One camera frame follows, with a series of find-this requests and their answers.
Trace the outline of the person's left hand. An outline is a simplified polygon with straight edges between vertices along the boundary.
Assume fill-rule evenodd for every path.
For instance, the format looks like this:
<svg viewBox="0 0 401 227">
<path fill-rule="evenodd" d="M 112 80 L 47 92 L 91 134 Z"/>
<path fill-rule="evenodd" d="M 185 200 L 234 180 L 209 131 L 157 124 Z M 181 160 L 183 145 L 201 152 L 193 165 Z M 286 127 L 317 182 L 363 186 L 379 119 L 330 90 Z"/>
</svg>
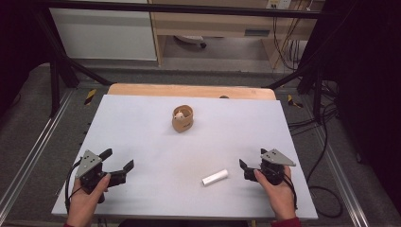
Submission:
<svg viewBox="0 0 401 227">
<path fill-rule="evenodd" d="M 71 197 L 68 218 L 65 222 L 71 224 L 92 224 L 92 218 L 101 195 L 107 191 L 111 175 L 107 174 L 97 184 L 91 194 L 81 189 L 80 181 L 75 180 Z"/>
</svg>

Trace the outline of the brown paper cup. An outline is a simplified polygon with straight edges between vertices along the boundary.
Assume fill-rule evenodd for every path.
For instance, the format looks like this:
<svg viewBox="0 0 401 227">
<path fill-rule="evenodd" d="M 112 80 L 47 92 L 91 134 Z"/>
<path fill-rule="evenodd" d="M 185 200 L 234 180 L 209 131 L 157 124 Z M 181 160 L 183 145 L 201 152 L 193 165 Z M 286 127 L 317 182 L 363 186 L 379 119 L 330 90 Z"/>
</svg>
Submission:
<svg viewBox="0 0 401 227">
<path fill-rule="evenodd" d="M 184 114 L 183 121 L 177 121 L 174 119 L 174 116 L 178 111 L 183 112 Z M 172 113 L 172 127 L 178 133 L 189 130 L 192 127 L 193 122 L 194 122 L 193 110 L 188 105 L 179 106 Z"/>
</svg>

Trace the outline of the light wooden desk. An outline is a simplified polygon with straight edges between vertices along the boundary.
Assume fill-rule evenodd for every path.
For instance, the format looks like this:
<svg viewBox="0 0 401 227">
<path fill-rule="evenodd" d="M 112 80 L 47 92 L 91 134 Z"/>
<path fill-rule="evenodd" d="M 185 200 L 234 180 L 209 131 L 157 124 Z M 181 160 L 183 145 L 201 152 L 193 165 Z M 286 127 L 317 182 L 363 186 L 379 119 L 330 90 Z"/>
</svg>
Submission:
<svg viewBox="0 0 401 227">
<path fill-rule="evenodd" d="M 267 9 L 268 0 L 148 0 L 151 4 L 233 7 Z M 324 0 L 291 0 L 288 9 L 320 10 Z M 224 16 L 210 14 L 150 14 L 156 53 L 163 57 L 167 36 L 251 37 L 260 40 L 269 58 L 270 66 L 276 68 L 284 60 L 292 41 L 307 41 L 317 23 L 315 19 L 262 18 L 248 16 Z"/>
</svg>

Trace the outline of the aluminium floor rail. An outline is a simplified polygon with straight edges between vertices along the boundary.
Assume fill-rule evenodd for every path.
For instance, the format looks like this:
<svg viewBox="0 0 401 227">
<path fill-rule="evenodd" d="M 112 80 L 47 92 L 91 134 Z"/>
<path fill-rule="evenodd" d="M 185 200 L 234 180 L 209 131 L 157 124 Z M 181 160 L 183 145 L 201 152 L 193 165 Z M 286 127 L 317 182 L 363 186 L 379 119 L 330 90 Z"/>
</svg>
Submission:
<svg viewBox="0 0 401 227">
<path fill-rule="evenodd" d="M 332 172 L 333 178 L 341 194 L 344 205 L 355 227 L 369 227 L 369 221 L 361 208 L 357 196 L 342 169 L 334 150 L 328 141 L 323 129 L 316 129 L 319 142 L 324 147 L 325 159 Z"/>
<path fill-rule="evenodd" d="M 56 111 L 55 115 L 50 117 L 43 130 L 41 131 L 39 137 L 35 141 L 35 144 L 30 149 L 24 162 L 20 165 L 17 174 L 10 182 L 7 191 L 0 199 L 0 226 L 5 222 L 9 211 L 17 200 L 19 194 L 21 193 L 32 169 L 37 164 L 40 159 L 44 148 L 46 147 L 49 139 L 51 138 L 54 130 L 57 128 L 60 120 L 70 103 L 71 96 L 74 94 L 75 89 L 67 89 L 63 94 L 60 102 L 60 107 Z"/>
</svg>

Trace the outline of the black metal frame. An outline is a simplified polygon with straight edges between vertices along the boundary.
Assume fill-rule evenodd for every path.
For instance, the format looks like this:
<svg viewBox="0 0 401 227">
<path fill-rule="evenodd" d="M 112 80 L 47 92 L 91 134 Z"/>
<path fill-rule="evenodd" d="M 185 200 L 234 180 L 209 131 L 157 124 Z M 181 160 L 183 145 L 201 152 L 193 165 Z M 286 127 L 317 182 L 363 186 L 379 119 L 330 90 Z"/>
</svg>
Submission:
<svg viewBox="0 0 401 227">
<path fill-rule="evenodd" d="M 134 11 L 134 12 L 157 12 L 177 14 L 210 14 L 230 15 L 248 17 L 271 17 L 271 18 L 296 18 L 296 19 L 331 19 L 336 17 L 334 12 L 329 11 L 306 11 L 291 9 L 250 9 L 233 7 L 212 7 L 212 6 L 190 6 L 171 4 L 148 4 L 148 3 L 118 3 L 118 2 L 97 2 L 97 1 L 70 1 L 70 0 L 33 0 L 28 9 L 37 23 L 38 29 L 43 33 L 46 46 L 51 57 L 51 85 L 52 85 L 52 115 L 56 113 L 60 104 L 59 84 L 57 65 L 61 67 L 61 78 L 68 87 L 77 87 L 79 80 L 73 68 L 77 69 L 89 78 L 102 85 L 112 85 L 113 82 L 102 78 L 96 73 L 85 68 L 83 65 L 72 60 L 61 46 L 54 32 L 44 17 L 46 9 L 88 9 L 88 10 L 111 10 L 111 11 Z"/>
</svg>

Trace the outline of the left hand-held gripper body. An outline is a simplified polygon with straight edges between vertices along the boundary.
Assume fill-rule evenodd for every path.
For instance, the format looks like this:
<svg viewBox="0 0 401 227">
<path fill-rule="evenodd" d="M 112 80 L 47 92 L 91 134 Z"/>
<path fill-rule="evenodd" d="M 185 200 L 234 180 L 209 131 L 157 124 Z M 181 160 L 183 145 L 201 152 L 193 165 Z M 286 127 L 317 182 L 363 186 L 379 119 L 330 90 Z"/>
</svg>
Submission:
<svg viewBox="0 0 401 227">
<path fill-rule="evenodd" d="M 87 149 L 78 166 L 76 173 L 76 178 L 79 179 L 81 189 L 87 193 L 91 194 L 96 188 L 100 180 L 107 175 L 106 172 L 102 170 L 102 162 L 98 155 Z"/>
</svg>

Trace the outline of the yellow black tape strip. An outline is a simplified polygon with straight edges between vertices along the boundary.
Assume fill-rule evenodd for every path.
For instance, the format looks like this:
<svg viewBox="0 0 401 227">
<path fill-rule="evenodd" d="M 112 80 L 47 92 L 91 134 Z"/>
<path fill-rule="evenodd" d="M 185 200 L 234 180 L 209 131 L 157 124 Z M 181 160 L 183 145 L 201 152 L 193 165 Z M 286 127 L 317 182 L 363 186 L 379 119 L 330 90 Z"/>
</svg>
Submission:
<svg viewBox="0 0 401 227">
<path fill-rule="evenodd" d="M 297 108 L 303 108 L 304 107 L 304 105 L 302 103 L 296 102 L 293 99 L 292 95 L 288 95 L 288 105 L 289 106 L 295 106 Z"/>
<path fill-rule="evenodd" d="M 89 91 L 89 93 L 88 93 L 88 95 L 87 95 L 87 97 L 85 98 L 85 101 L 84 101 L 84 105 L 85 105 L 85 106 L 91 104 L 92 99 L 93 99 L 93 97 L 95 96 L 95 94 L 96 94 L 96 89 L 91 89 L 91 90 Z"/>
</svg>

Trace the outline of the person's right hand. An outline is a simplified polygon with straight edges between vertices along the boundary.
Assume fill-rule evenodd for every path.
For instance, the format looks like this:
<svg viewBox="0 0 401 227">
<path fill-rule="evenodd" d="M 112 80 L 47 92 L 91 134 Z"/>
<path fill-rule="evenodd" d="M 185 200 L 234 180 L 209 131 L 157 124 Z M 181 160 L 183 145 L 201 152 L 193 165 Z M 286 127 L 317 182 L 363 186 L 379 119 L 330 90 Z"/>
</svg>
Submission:
<svg viewBox="0 0 401 227">
<path fill-rule="evenodd" d="M 286 183 L 271 184 L 259 170 L 255 170 L 253 173 L 269 198 L 275 219 L 282 221 L 295 218 L 296 211 L 291 187 Z"/>
</svg>

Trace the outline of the white wall socket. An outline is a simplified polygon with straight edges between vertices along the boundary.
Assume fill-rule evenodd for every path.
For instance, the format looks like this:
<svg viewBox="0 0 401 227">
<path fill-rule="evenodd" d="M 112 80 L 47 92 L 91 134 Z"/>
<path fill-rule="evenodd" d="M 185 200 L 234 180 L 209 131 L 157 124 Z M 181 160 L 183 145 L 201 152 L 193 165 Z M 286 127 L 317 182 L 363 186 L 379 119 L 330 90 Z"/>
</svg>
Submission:
<svg viewBox="0 0 401 227">
<path fill-rule="evenodd" d="M 291 0 L 268 0 L 267 9 L 288 9 Z"/>
</svg>

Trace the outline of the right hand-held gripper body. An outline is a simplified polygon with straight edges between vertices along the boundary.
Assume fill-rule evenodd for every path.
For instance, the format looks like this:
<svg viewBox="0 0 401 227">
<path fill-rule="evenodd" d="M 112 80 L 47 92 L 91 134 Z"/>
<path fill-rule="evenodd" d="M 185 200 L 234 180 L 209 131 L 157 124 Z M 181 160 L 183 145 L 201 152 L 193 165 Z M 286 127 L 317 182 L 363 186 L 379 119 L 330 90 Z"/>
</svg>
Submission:
<svg viewBox="0 0 401 227">
<path fill-rule="evenodd" d="M 259 171 L 265 176 L 269 183 L 278 185 L 287 183 L 292 185 L 292 181 L 285 173 L 285 166 L 296 166 L 286 155 L 277 149 L 268 150 L 267 153 L 261 154 L 261 164 Z"/>
</svg>

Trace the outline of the white cabinet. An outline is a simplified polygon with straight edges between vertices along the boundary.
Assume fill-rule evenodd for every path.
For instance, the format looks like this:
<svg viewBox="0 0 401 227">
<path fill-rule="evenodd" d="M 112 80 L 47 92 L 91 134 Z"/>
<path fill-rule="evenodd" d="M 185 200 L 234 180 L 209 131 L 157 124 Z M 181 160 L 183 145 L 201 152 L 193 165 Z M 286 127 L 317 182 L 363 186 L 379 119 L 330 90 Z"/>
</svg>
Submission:
<svg viewBox="0 0 401 227">
<path fill-rule="evenodd" d="M 157 59 L 145 12 L 50 10 L 67 55 L 88 60 Z"/>
</svg>

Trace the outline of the white chair base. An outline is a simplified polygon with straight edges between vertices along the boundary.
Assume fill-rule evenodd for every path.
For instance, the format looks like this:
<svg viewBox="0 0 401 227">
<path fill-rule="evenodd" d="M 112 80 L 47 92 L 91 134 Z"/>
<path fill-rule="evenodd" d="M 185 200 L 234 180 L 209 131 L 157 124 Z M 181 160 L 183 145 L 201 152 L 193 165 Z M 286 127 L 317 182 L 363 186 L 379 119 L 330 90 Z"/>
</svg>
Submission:
<svg viewBox="0 0 401 227">
<path fill-rule="evenodd" d="M 187 44 L 197 44 L 202 49 L 204 49 L 207 46 L 207 44 L 205 43 L 202 36 L 176 35 L 175 38 L 178 39 L 179 41 L 187 43 Z"/>
</svg>

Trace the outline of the white cylinder roll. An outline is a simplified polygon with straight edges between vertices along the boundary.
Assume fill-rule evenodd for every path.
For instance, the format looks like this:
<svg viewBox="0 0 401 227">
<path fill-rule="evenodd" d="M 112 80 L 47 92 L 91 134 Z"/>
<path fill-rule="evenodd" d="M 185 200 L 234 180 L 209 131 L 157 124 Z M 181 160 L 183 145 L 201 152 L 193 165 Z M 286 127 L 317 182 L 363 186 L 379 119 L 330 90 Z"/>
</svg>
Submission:
<svg viewBox="0 0 401 227">
<path fill-rule="evenodd" d="M 216 183 L 218 181 L 226 179 L 228 177 L 228 175 L 229 175 L 228 170 L 227 169 L 222 169 L 219 172 L 216 172 L 216 173 L 214 173 L 214 174 L 212 174 L 212 175 L 210 175 L 208 177 L 203 178 L 201 180 L 201 182 L 202 182 L 202 184 L 204 186 L 208 186 L 208 185 L 210 185 L 212 183 Z"/>
</svg>

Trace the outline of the wooden table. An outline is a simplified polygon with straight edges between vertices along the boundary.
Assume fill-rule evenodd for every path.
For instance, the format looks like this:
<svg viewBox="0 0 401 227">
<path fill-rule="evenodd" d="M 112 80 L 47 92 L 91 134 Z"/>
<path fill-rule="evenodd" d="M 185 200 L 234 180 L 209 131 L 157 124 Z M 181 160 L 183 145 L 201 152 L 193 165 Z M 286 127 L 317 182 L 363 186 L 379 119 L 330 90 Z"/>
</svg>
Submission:
<svg viewBox="0 0 401 227">
<path fill-rule="evenodd" d="M 227 96 L 230 99 L 276 99 L 276 95 L 271 89 L 174 84 L 116 83 L 110 86 L 108 94 L 122 96 L 186 96 L 215 98 Z"/>
</svg>

